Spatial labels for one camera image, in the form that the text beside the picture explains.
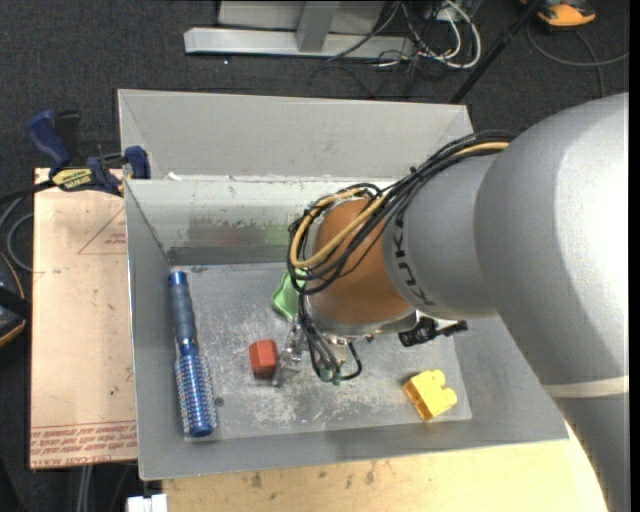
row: orange cylindrical component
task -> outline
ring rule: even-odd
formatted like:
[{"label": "orange cylindrical component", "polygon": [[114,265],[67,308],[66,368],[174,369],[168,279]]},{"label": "orange cylindrical component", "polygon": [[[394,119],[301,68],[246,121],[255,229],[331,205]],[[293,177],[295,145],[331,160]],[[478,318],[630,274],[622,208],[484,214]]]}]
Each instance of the orange cylindrical component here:
[{"label": "orange cylindrical component", "polygon": [[[331,209],[318,228],[313,244],[314,254],[355,219],[366,205],[366,199],[354,199]],[[373,243],[371,250],[353,272],[338,278],[324,291],[311,295],[311,304],[327,319],[348,325],[379,323],[413,309],[396,291],[387,275],[382,254],[382,237],[376,240],[383,225],[384,222],[380,222],[348,258],[343,273],[351,270]],[[354,230],[347,236],[325,265],[343,253],[356,233],[357,230]],[[320,280],[311,281],[310,288],[321,283]]]}]

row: blue clamp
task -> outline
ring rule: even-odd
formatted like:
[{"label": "blue clamp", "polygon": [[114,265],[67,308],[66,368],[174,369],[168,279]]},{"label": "blue clamp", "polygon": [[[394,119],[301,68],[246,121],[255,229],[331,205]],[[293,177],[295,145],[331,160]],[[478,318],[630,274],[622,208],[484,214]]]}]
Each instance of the blue clamp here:
[{"label": "blue clamp", "polygon": [[[72,157],[56,133],[53,119],[51,110],[45,110],[35,116],[27,126],[27,135],[34,145],[49,155],[55,163],[49,171],[49,180],[68,192],[96,190],[121,195],[122,179],[103,168],[102,159],[89,157],[85,166],[70,165]],[[129,164],[131,167],[130,175],[123,178],[149,179],[151,177],[147,154],[140,146],[127,148],[124,156],[118,160],[119,163]]]}]

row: blue brush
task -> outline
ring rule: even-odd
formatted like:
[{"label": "blue brush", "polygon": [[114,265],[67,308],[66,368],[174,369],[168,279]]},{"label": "blue brush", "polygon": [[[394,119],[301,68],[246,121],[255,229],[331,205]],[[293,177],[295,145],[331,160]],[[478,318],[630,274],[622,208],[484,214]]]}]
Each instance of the blue brush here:
[{"label": "blue brush", "polygon": [[178,346],[175,371],[184,433],[206,437],[218,426],[209,367],[199,354],[195,316],[187,283],[187,274],[169,274],[171,311]]}]

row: white cable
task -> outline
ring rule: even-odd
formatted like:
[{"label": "white cable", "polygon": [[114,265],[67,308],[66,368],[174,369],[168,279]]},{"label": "white cable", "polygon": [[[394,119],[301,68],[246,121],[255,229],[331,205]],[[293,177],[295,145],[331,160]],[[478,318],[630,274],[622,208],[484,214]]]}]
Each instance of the white cable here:
[{"label": "white cable", "polygon": [[446,2],[447,2],[447,5],[455,9],[458,12],[458,14],[462,17],[462,19],[466,21],[471,27],[473,40],[475,43],[476,55],[473,58],[473,60],[471,60],[470,62],[467,62],[466,64],[455,64],[453,62],[444,62],[443,64],[453,69],[469,69],[475,66],[480,61],[480,57],[482,55],[482,41],[480,40],[480,34],[475,24],[471,21],[471,18],[469,18],[469,15],[466,12],[464,12],[458,5],[456,5],[455,2],[452,2],[451,0],[446,0]]},{"label": "white cable", "polygon": [[[477,27],[471,21],[471,18],[469,17],[469,15],[466,12],[464,12],[458,5],[456,5],[451,0],[446,0],[446,3],[447,3],[447,5],[449,7],[454,9],[462,17],[462,19],[466,23],[468,23],[469,26],[471,27],[471,33],[473,34],[473,41],[474,41],[474,48],[475,48],[475,56],[473,57],[473,59],[470,62],[466,62],[466,63],[462,63],[462,64],[457,64],[457,63],[451,62],[451,59],[453,57],[455,57],[456,55],[458,55],[458,53],[460,53],[460,50],[462,48],[462,36],[460,35],[460,31],[458,30],[458,27],[456,26],[456,24],[453,21],[453,19],[451,18],[451,16],[448,16],[448,18],[449,18],[448,19],[448,23],[453,28],[455,36],[456,36],[456,40],[457,40],[456,49],[451,53],[437,54],[437,53],[434,53],[430,48],[427,47],[426,51],[420,51],[420,52],[418,52],[418,55],[420,57],[425,57],[425,58],[440,62],[441,64],[443,64],[446,67],[451,68],[451,69],[469,69],[469,68],[475,66],[480,61],[480,57],[482,55],[482,41],[480,39],[480,33],[478,32]],[[407,11],[407,7],[405,6],[404,2],[401,4],[401,8],[402,8],[402,11],[403,11],[403,13],[405,15],[405,18],[407,20],[407,24],[409,26],[409,30],[413,34],[414,38],[416,38],[417,41],[422,41],[422,38],[415,31],[415,29],[413,28],[413,25],[409,21],[409,13]]]}]

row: cardboard sheet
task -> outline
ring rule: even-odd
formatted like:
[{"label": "cardboard sheet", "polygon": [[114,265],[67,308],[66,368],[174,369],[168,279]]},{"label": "cardboard sheet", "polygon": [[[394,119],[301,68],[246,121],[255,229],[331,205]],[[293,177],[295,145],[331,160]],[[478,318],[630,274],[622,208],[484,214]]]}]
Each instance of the cardboard sheet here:
[{"label": "cardboard sheet", "polygon": [[30,467],[134,460],[124,202],[51,189],[34,212]]}]

